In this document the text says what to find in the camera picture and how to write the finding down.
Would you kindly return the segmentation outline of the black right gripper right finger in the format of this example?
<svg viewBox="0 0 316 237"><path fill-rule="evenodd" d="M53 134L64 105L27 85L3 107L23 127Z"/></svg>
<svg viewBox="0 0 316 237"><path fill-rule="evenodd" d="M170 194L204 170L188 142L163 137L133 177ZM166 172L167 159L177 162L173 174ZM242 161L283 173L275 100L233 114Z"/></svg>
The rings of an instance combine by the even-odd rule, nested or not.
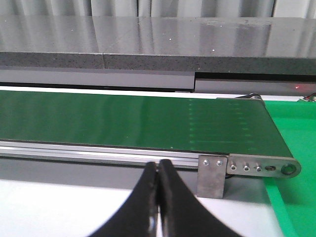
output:
<svg viewBox="0 0 316 237"><path fill-rule="evenodd" d="M159 200L164 237L238 237L193 195L172 162L159 163Z"/></svg>

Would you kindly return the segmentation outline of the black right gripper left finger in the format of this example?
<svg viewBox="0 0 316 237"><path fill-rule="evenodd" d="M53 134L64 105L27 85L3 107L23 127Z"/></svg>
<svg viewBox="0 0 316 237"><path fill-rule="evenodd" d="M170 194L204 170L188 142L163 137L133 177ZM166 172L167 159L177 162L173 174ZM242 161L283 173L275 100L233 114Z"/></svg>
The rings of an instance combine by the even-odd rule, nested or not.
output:
<svg viewBox="0 0 316 237"><path fill-rule="evenodd" d="M132 193L117 212L92 237L155 237L158 204L156 165L149 162Z"/></svg>

